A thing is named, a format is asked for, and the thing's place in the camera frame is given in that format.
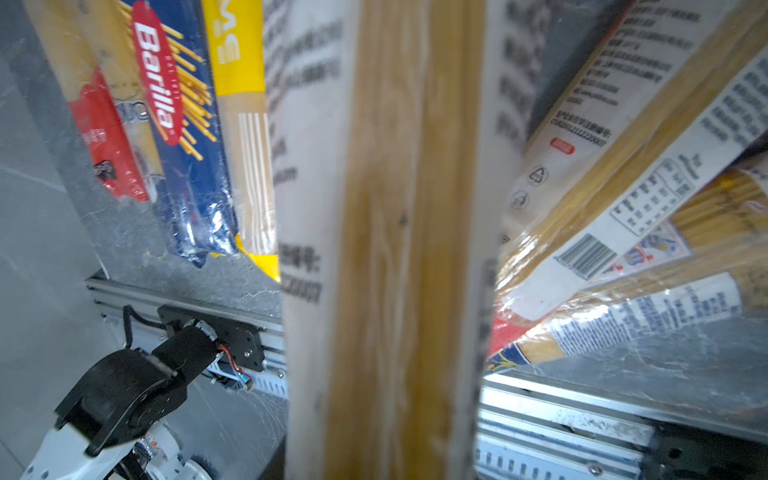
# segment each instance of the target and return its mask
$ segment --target black mounting plate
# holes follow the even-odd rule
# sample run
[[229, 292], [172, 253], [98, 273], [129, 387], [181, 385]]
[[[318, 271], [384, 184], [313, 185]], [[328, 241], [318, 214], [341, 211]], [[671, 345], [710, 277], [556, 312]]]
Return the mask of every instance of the black mounting plate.
[[249, 323], [186, 310], [172, 305], [157, 309], [160, 321], [174, 332], [181, 330], [192, 319], [203, 320], [216, 330], [217, 343], [226, 346], [237, 365], [261, 372], [264, 370], [264, 348], [259, 338], [259, 327]]

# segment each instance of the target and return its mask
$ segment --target blue pasta package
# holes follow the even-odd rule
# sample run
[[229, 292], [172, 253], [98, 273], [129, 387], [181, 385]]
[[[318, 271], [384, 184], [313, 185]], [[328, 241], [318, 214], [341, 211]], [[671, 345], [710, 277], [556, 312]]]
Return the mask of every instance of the blue pasta package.
[[209, 252], [233, 254], [237, 222], [197, 0], [117, 1], [147, 99], [165, 174], [169, 247], [201, 263]]

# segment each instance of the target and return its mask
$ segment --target red wire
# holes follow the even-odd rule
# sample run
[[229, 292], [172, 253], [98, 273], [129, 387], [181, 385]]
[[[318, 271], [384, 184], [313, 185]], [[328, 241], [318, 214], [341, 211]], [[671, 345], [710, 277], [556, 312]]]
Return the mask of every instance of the red wire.
[[241, 374], [242, 376], [246, 376], [246, 377], [248, 377], [248, 378], [250, 379], [250, 381], [251, 381], [251, 385], [253, 385], [253, 384], [255, 383], [255, 382], [253, 381], [253, 377], [252, 377], [252, 376], [250, 376], [250, 375], [248, 375], [247, 373], [245, 373], [245, 372], [243, 371], [243, 369], [241, 369], [241, 368], [240, 368], [240, 366], [239, 366], [239, 365], [237, 365], [237, 362], [235, 362], [235, 360], [232, 358], [232, 354], [230, 353], [230, 350], [229, 350], [229, 349], [228, 349], [226, 346], [224, 346], [224, 345], [219, 345], [219, 350], [221, 350], [222, 352], [224, 352], [224, 353], [226, 353], [226, 354], [227, 354], [227, 358], [228, 358], [228, 359], [229, 359], [229, 361], [230, 361], [230, 366], [232, 367], [232, 370], [234, 370], [234, 371], [235, 371], [235, 373], [239, 373], [239, 374]]

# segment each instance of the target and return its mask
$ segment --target red oval logo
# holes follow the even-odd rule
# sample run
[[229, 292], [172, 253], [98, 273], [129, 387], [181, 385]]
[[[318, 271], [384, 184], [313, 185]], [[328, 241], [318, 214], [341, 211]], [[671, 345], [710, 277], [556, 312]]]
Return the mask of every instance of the red oval logo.
[[165, 143], [179, 143], [184, 105], [181, 103], [179, 74], [174, 53], [154, 10], [145, 2], [134, 3], [134, 50], [141, 71], [141, 83], [150, 106], [150, 115]]
[[552, 141], [549, 142], [549, 144], [552, 147], [557, 148], [559, 151], [563, 152], [566, 155], [570, 155], [574, 153], [574, 151], [576, 150], [576, 147], [569, 144], [567, 141], [563, 140], [562, 138], [555, 137], [552, 139]]

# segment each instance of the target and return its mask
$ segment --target bolt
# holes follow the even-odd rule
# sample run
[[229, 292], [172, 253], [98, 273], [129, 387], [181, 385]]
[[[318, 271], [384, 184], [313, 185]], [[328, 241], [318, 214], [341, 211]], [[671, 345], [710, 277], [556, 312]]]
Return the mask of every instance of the bolt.
[[587, 464], [587, 471], [596, 477], [603, 475], [603, 468], [600, 467], [599, 464], [594, 462], [590, 462]]

